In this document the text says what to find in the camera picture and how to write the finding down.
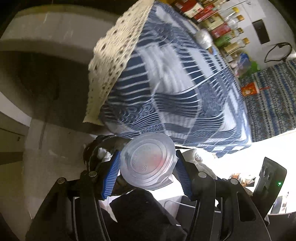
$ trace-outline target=clear plastic lid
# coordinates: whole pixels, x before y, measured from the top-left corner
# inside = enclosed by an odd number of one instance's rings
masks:
[[[144,133],[121,151],[120,172],[131,185],[155,190],[172,183],[177,163],[175,145],[163,133]]]

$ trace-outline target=blue striped cloth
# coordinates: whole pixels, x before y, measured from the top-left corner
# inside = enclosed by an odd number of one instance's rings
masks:
[[[118,136],[161,132],[179,145],[222,157],[251,145],[244,102],[218,54],[194,40],[196,29],[155,2],[127,67],[99,118]]]

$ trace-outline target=orange packet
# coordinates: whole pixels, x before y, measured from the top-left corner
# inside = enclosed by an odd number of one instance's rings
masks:
[[[256,95],[260,93],[260,90],[267,90],[267,89],[270,89],[270,87],[259,89],[256,82],[252,82],[241,88],[243,96]]]

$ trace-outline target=bottle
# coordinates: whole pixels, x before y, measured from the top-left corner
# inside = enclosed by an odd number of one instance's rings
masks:
[[[231,55],[238,49],[246,47],[246,45],[249,43],[250,41],[248,38],[239,39],[235,43],[230,44],[227,47],[224,47],[222,50],[222,54],[224,54],[224,56]]]
[[[216,4],[216,5],[224,4],[225,2],[229,2],[229,1],[230,0],[201,0],[201,3],[204,7],[207,7],[213,4]]]
[[[237,29],[238,28],[238,23],[243,21],[244,17],[242,15],[238,15],[235,18],[230,17],[229,20],[227,21],[227,25],[231,28],[231,29]]]
[[[223,23],[217,28],[213,29],[211,31],[211,35],[213,36],[214,39],[217,39],[231,31],[231,28],[227,25],[227,23]]]
[[[217,8],[218,10],[220,10],[222,8],[222,5],[226,2],[228,2],[229,0],[218,0],[215,3],[213,3],[213,5],[215,6],[215,8]]]
[[[221,18],[224,20],[224,22],[228,22],[230,18],[234,15],[239,13],[239,9],[237,7],[233,7],[231,10],[220,12]]]
[[[221,48],[223,46],[225,46],[226,44],[228,44],[230,42],[230,40],[232,40],[233,38],[238,37],[240,34],[242,34],[244,31],[242,28],[238,28],[238,29],[233,29],[231,30],[231,32],[219,37],[218,39],[216,39],[214,41],[214,44],[218,47]]]
[[[200,23],[201,21],[207,19],[208,17],[217,13],[221,9],[222,4],[225,2],[227,2],[227,0],[218,0],[215,3],[206,6],[202,11],[193,17],[194,20]]]
[[[232,63],[232,65],[230,64],[230,66],[232,68],[232,66],[234,66],[233,62],[235,62],[237,57],[238,57],[238,54],[236,52],[234,52],[233,54],[226,55],[224,58],[227,61],[227,63]]]
[[[204,9],[196,0],[177,0],[173,3],[173,6],[188,18],[193,18]]]
[[[216,27],[220,26],[224,23],[222,18],[219,14],[214,14],[211,17],[207,18],[204,22],[204,26],[208,29],[208,31],[211,31],[215,29]]]

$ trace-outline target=metal screw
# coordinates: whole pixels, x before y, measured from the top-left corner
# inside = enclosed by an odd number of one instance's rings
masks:
[[[268,167],[265,168],[263,176],[266,177],[267,173],[268,173]]]
[[[232,179],[230,180],[230,182],[231,182],[233,185],[236,185],[236,184],[239,183],[239,181],[238,181],[237,179],[235,179],[235,178],[232,178]]]
[[[96,171],[91,171],[90,173],[89,173],[89,176],[90,177],[95,177],[97,175],[97,172]]]
[[[57,180],[57,183],[58,184],[62,184],[65,182],[65,179],[63,177],[60,177],[58,180]]]
[[[207,176],[207,174],[204,173],[204,172],[199,172],[198,176],[201,177],[201,178],[205,178]]]

